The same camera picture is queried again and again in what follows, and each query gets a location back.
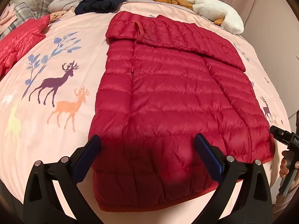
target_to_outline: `white plush toy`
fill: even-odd
[[[223,18],[220,27],[233,35],[244,32],[244,24],[240,15],[230,5],[218,0],[188,0],[188,2],[192,4],[195,13],[212,22]]]

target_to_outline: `deer print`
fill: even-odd
[[[40,100],[39,100],[39,95],[40,95],[40,92],[42,90],[44,90],[46,87],[48,88],[52,88],[48,94],[46,95],[45,99],[44,99],[44,105],[46,105],[46,99],[48,97],[48,95],[53,92],[53,98],[52,98],[52,105],[53,107],[55,107],[54,105],[54,97],[56,95],[56,92],[58,90],[59,87],[61,87],[67,80],[68,80],[68,77],[69,76],[73,76],[74,75],[74,70],[77,70],[79,68],[79,66],[77,65],[74,65],[75,64],[75,61],[71,62],[70,64],[67,65],[67,68],[64,68],[64,66],[66,65],[66,63],[64,63],[62,65],[62,70],[65,72],[63,77],[59,77],[59,78],[46,78],[45,80],[42,81],[41,85],[39,87],[37,87],[36,89],[34,89],[32,91],[31,94],[33,94],[37,89],[40,89],[38,91],[38,96],[37,96],[37,100],[38,100],[38,103],[40,104]]]
[[[273,113],[273,123],[277,126],[276,115]]]
[[[18,105],[14,105],[11,108],[9,119],[8,119],[8,125],[5,131],[5,135],[9,138],[10,133],[13,134],[13,141],[17,140],[17,143],[19,142],[19,134],[22,128],[21,121],[15,117],[16,110],[18,108]]]
[[[267,102],[266,102],[266,100],[264,99],[263,96],[261,96],[261,100],[266,104],[266,107],[263,107],[263,110],[264,110],[264,112],[265,112],[265,118],[267,118],[267,116],[268,116],[270,122],[273,122],[273,118],[272,118],[272,115],[271,115],[271,113],[270,113],[269,107],[268,107]]]
[[[59,102],[57,102],[56,109],[49,116],[49,118],[47,120],[47,124],[49,124],[49,119],[51,118],[51,116],[55,113],[58,113],[57,114],[57,124],[58,124],[58,127],[60,127],[59,116],[61,115],[62,112],[66,112],[66,113],[69,113],[69,116],[66,119],[64,129],[66,127],[66,124],[68,123],[68,120],[72,117],[73,131],[75,132],[75,125],[74,125],[74,123],[75,123],[75,113],[79,110],[82,103],[86,103],[85,97],[90,95],[90,94],[89,94],[88,90],[85,91],[85,87],[81,87],[79,89],[78,93],[77,93],[77,89],[75,88],[74,93],[78,97],[77,102],[74,102],[74,103],[68,102],[68,101],[59,101]]]

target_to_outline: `quilted puffer jacket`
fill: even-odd
[[[216,188],[194,149],[203,133],[238,161],[273,158],[275,145],[232,44],[195,24],[120,12],[89,137],[102,210],[149,211]]]
[[[0,40],[0,78],[31,48],[46,38],[41,31],[50,21],[50,15],[29,19]]]

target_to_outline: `black handle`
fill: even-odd
[[[299,161],[299,154],[294,153],[293,151],[287,151],[285,153],[285,158],[287,161],[287,168],[289,169],[289,173],[282,179],[279,188],[279,193],[284,196],[288,194],[288,191],[293,184],[295,176],[298,172],[298,170],[295,169],[295,163]]]

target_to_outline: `purple deer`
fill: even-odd
[[[55,97],[55,94],[56,94],[58,88],[60,86],[62,86],[66,82],[66,80],[68,80],[69,76],[72,77],[74,75],[74,73],[73,73],[74,70],[77,70],[79,68],[79,66],[77,65],[77,63],[76,63],[76,65],[74,65],[74,63],[75,63],[75,61],[73,61],[70,64],[68,64],[66,69],[64,68],[64,66],[66,65],[66,63],[64,63],[62,65],[62,70],[65,71],[63,77],[59,77],[59,78],[46,78],[45,80],[42,81],[42,83],[41,83],[41,85],[39,87],[37,87],[36,89],[34,89],[32,91],[31,94],[33,94],[34,91],[36,91],[37,89],[40,88],[40,90],[38,92],[38,96],[37,96],[37,100],[38,100],[39,104],[40,104],[40,100],[39,100],[40,92],[43,89],[45,89],[46,87],[48,87],[48,88],[52,88],[52,89],[50,90],[50,92],[48,92],[47,96],[45,97],[45,99],[44,99],[44,105],[46,105],[46,99],[47,99],[48,95],[53,91],[52,105],[53,105],[53,107],[55,107],[55,105],[54,105],[54,97]]]
[[[265,112],[265,118],[267,118],[267,116],[268,116],[270,122],[273,122],[273,118],[272,118],[272,115],[271,115],[271,113],[270,113],[269,106],[267,105],[267,102],[266,102],[266,100],[264,99],[263,96],[261,96],[261,100],[266,104],[266,107],[263,107],[263,110],[264,110],[264,112]]]

